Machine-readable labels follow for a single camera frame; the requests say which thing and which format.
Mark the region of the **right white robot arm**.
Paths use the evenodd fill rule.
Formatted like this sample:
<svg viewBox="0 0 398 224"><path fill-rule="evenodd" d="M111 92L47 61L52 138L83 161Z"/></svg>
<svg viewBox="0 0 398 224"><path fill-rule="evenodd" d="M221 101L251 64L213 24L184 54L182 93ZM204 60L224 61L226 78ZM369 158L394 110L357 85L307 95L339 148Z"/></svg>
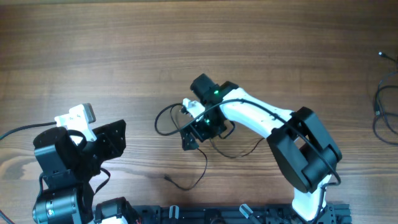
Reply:
<svg viewBox="0 0 398 224"><path fill-rule="evenodd" d="M325 193L342 153L318 116L309 108L280 109L251 96L232 82L215 84L207 75L190 87L196 101L182 101L182 111L193 120L181 127L184 150L220 136L225 121L239 123L268 143L283 176L294 188L292 208L307 222L316 222L326 208Z"/></svg>

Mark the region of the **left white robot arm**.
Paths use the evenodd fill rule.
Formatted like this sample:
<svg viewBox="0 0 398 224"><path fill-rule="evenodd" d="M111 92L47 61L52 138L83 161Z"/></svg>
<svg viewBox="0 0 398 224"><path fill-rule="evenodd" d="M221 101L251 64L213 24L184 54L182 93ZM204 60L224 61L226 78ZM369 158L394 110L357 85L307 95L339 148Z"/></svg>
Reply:
<svg viewBox="0 0 398 224"><path fill-rule="evenodd" d="M36 223L89 223L97 190L92 177L104 171L102 163L120 157L126 148L126 122L121 119L94 129L89 141L81 131L55 127L33 141L42 169L40 189L32 210Z"/></svg>

